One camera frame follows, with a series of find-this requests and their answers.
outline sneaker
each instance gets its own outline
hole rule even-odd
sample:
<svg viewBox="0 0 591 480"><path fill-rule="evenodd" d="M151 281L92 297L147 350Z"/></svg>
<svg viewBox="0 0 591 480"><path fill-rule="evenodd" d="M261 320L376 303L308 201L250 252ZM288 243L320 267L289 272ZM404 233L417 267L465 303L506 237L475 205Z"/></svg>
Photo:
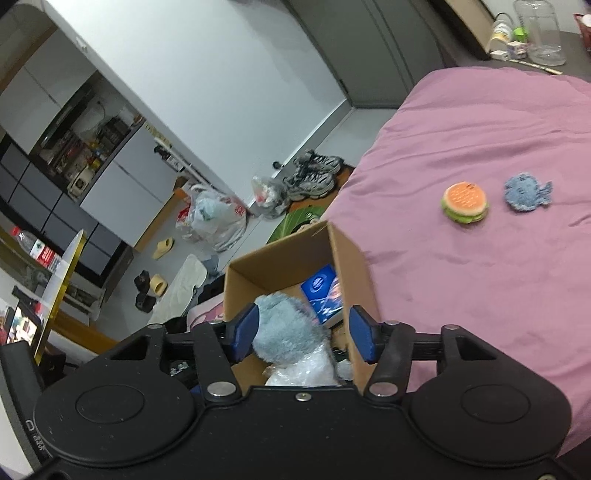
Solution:
<svg viewBox="0 0 591 480"><path fill-rule="evenodd" d="M327 155L318 155L314 150L308 150L301 157L295 159L295 164L314 171L332 173L336 175L343 166L341 157L329 157Z"/></svg>
<svg viewBox="0 0 591 480"><path fill-rule="evenodd" d="M335 176L332 173L310 171L301 167L298 167L291 177L285 178L283 184L292 202L308 197L314 200L326 197L336 187Z"/></svg>

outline blue book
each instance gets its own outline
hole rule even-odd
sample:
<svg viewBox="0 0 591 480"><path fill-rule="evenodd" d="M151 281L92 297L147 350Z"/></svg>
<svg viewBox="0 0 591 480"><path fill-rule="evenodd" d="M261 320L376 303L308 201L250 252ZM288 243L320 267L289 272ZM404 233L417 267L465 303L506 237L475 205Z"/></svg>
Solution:
<svg viewBox="0 0 591 480"><path fill-rule="evenodd" d="M335 269L326 265L306 280L301 289L321 325L331 328L343 320L343 297Z"/></svg>

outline pink bedsheet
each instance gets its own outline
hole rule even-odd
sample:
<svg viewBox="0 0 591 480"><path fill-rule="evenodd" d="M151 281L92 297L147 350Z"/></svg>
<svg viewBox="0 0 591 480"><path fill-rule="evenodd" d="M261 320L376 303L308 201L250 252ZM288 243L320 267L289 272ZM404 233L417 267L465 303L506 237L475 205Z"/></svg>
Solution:
<svg viewBox="0 0 591 480"><path fill-rule="evenodd" d="M517 214L504 183L552 180L553 203ZM490 211L463 227L443 192L476 182ZM591 436L591 85L506 68L424 78L325 215L365 253L383 318L457 323L568 396L567 451ZM416 387L434 375L413 367Z"/></svg>

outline gray plush toy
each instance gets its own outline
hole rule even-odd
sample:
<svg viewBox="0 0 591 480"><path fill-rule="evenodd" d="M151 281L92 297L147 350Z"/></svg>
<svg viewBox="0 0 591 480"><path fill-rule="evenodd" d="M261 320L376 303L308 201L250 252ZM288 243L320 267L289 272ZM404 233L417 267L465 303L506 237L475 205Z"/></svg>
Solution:
<svg viewBox="0 0 591 480"><path fill-rule="evenodd" d="M312 309L299 299L277 292L258 297L255 303L259 329L252 347L267 362L294 364L327 338Z"/></svg>

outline floor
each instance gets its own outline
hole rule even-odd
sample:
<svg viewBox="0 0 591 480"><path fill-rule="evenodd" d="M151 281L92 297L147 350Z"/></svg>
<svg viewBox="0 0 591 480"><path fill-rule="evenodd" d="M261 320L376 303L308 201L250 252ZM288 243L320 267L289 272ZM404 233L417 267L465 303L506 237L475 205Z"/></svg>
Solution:
<svg viewBox="0 0 591 480"><path fill-rule="evenodd" d="M318 153L339 155L349 165L357 166L363 154L374 143L375 137L383 124L395 113L391 109L355 109L347 116L316 149ZM113 291L110 299L103 306L96 322L97 329L105 335L122 340L149 323L150 314L135 308L137 290L134 278L142 271L151 275L159 274L169 283L177 274L188 254L195 254L201 260L210 258L212 251L203 246L190 244L177 234L170 218L154 236L144 252L135 253L135 257ZM232 258L252 252L267 243L267 240L282 218L265 220L249 219L244 236L231 249L219 255L220 271L224 270ZM175 239L174 248L160 260L152 259L156 243L168 236Z"/></svg>

